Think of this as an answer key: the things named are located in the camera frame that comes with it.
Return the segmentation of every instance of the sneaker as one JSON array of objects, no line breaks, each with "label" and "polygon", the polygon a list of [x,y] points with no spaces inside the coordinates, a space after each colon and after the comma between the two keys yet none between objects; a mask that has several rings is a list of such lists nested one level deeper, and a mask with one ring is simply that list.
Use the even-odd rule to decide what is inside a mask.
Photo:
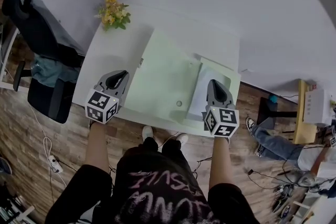
[{"label": "sneaker", "polygon": [[181,147],[184,146],[188,142],[188,135],[187,134],[180,134],[177,138],[177,141],[181,143]]},{"label": "sneaker", "polygon": [[246,124],[247,130],[250,132],[250,135],[254,136],[252,133],[252,128],[256,124],[255,121],[252,120],[250,117],[247,117],[245,120],[245,124]]},{"label": "sneaker", "polygon": [[142,139],[145,141],[147,137],[153,137],[153,129],[148,125],[142,129]]},{"label": "sneaker", "polygon": [[11,175],[13,172],[9,162],[6,159],[0,157],[0,174],[2,173]]},{"label": "sneaker", "polygon": [[260,144],[258,144],[256,150],[254,151],[254,155],[257,155],[258,157],[261,157],[262,152],[264,151],[264,147]]}]

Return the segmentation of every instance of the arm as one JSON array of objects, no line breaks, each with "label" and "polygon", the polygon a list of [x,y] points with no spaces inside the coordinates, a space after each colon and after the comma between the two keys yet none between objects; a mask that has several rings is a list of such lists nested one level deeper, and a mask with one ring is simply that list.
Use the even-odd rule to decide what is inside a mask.
[{"label": "arm", "polygon": [[116,128],[94,123],[88,138],[85,164],[75,173],[68,186],[49,210],[46,224],[76,222],[80,216],[98,201],[111,196],[112,179],[105,134],[107,128]]},{"label": "arm", "polygon": [[229,143],[221,137],[215,137],[214,141],[208,203],[215,217],[226,224],[259,223],[242,191],[234,184]]}]

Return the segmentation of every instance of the chair armrest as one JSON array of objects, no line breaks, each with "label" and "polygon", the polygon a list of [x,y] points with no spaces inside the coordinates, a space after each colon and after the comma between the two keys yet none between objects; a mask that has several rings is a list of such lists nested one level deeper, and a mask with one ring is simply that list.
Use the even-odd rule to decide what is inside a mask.
[{"label": "chair armrest", "polygon": [[59,111],[59,108],[62,102],[64,85],[65,85],[65,82],[62,81],[61,79],[58,79],[56,81],[54,91],[52,93],[53,95],[50,101],[49,112],[48,112],[48,117],[52,119],[57,118],[57,114],[58,114],[58,111]]},{"label": "chair armrest", "polygon": [[25,61],[21,61],[19,65],[17,66],[15,77],[14,77],[14,83],[13,83],[13,89],[17,92],[19,89],[20,81],[22,77],[31,77],[32,72],[30,70],[24,70],[25,68]]}]

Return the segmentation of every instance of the power strip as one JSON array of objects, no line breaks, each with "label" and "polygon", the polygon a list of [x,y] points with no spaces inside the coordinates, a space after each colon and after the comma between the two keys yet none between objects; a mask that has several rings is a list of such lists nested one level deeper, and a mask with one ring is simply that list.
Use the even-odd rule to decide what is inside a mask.
[{"label": "power strip", "polygon": [[53,171],[55,173],[62,173],[63,172],[63,168],[60,166],[60,164],[58,163],[58,161],[56,160],[56,158],[53,156],[53,155],[50,155],[49,156],[49,161],[50,161],[50,164],[53,168]]}]

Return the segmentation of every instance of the black office chair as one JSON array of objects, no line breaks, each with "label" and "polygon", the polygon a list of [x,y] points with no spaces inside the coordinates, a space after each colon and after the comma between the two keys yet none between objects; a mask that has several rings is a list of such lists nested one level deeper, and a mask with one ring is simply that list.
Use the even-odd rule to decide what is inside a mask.
[{"label": "black office chair", "polygon": [[[30,49],[45,58],[59,61],[69,67],[80,67],[84,57],[76,50],[57,43],[51,27],[42,15],[34,8],[32,0],[4,0],[2,11],[10,17],[26,40]],[[22,77],[30,77],[30,70],[24,70],[25,62],[20,62],[13,88],[18,90]],[[56,81],[54,88],[45,86],[32,78],[28,92],[28,102],[45,116],[65,123],[71,103],[75,83]]]}]

